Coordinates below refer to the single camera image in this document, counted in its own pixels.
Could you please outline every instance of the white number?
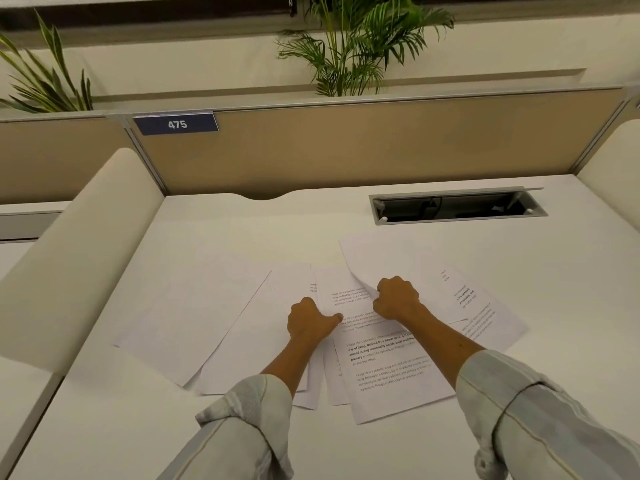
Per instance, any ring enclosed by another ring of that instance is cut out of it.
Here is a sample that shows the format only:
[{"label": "white number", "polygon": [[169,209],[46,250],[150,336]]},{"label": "white number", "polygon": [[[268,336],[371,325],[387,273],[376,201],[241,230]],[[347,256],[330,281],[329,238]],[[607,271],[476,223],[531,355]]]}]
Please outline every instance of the white number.
[{"label": "white number", "polygon": [[179,130],[180,128],[187,128],[187,122],[180,120],[180,121],[169,121],[169,128],[171,128],[172,130]]}]

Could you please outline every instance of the sheet of paper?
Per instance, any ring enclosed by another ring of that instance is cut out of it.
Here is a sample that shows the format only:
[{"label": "sheet of paper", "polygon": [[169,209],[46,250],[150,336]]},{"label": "sheet of paper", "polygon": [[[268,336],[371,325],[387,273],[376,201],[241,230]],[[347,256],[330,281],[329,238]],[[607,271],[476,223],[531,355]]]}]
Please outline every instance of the sheet of paper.
[{"label": "sheet of paper", "polygon": [[[313,298],[317,306],[318,293],[315,277],[313,278],[313,283],[311,283],[308,296]],[[324,342],[316,348],[313,355],[311,355],[311,359],[309,359],[307,389],[296,392],[296,395],[293,397],[294,406],[313,410],[318,409],[320,389],[322,389],[322,377],[324,376],[323,344]]]},{"label": "sheet of paper", "polygon": [[[398,322],[372,309],[372,297],[346,268],[318,269],[319,300],[327,313],[342,313],[332,333],[344,385],[356,423],[360,424],[454,395],[420,344]],[[463,301],[479,300],[475,296]],[[443,308],[460,298],[443,295]],[[484,346],[504,350],[527,327],[495,301],[455,328]]]},{"label": "sheet of paper", "polygon": [[[202,367],[196,391],[224,394],[245,377],[260,374],[287,345],[291,306],[309,295],[312,280],[309,264],[274,267]],[[305,370],[299,390],[307,389],[307,374]]]},{"label": "sheet of paper", "polygon": [[444,323],[475,317],[492,302],[480,286],[409,232],[371,232],[340,240],[351,272],[373,298],[382,278],[410,281],[420,301]]},{"label": "sheet of paper", "polygon": [[204,251],[116,345],[184,386],[227,334],[271,270]]},{"label": "sheet of paper", "polygon": [[335,352],[333,339],[328,338],[323,343],[324,352],[324,377],[326,378],[326,395],[329,404],[332,406],[340,406],[349,403],[347,389],[342,379],[342,370],[338,354]]}]

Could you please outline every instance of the desk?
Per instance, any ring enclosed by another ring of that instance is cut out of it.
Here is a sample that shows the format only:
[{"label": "desk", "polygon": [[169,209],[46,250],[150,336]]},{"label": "desk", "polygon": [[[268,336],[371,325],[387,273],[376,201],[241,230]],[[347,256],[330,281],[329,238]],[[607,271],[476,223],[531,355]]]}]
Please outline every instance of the desk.
[{"label": "desk", "polygon": [[[30,246],[0,243],[0,280]],[[0,480],[11,470],[60,380],[51,372],[0,357]]]},{"label": "desk", "polygon": [[[338,238],[375,229],[368,195],[482,187],[534,191],[548,217],[415,225],[523,318],[509,354],[547,372],[604,424],[640,440],[640,235],[572,176],[297,191],[275,200],[171,196],[133,256],[12,480],[153,480],[213,397],[176,387],[111,344],[202,245],[255,260],[344,263]],[[476,478],[454,400],[356,426],[348,406],[294,409],[296,477]]]}]

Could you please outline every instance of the sleeve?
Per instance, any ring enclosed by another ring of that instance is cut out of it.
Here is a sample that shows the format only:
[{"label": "sleeve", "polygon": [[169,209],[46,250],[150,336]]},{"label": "sleeve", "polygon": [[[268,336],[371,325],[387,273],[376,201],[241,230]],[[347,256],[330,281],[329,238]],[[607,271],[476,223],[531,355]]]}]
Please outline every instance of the sleeve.
[{"label": "sleeve", "polygon": [[288,480],[292,400],[276,376],[244,379],[196,416],[199,432],[158,480]]},{"label": "sleeve", "polygon": [[640,447],[600,425],[547,377],[494,351],[462,366],[456,394],[483,480],[640,479]]}]

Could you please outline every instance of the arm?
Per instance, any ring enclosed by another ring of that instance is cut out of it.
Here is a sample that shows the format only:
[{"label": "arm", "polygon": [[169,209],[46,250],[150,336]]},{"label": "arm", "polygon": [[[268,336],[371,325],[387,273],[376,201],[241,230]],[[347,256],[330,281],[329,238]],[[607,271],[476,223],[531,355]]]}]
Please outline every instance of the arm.
[{"label": "arm", "polygon": [[456,389],[480,446],[480,478],[640,479],[640,446],[604,428],[560,386],[434,318],[411,283],[396,276],[378,290],[375,311],[407,327]]},{"label": "arm", "polygon": [[291,307],[284,350],[258,376],[236,384],[196,416],[201,429],[159,480],[290,479],[287,443],[292,397],[317,345],[342,320],[311,298]]}]

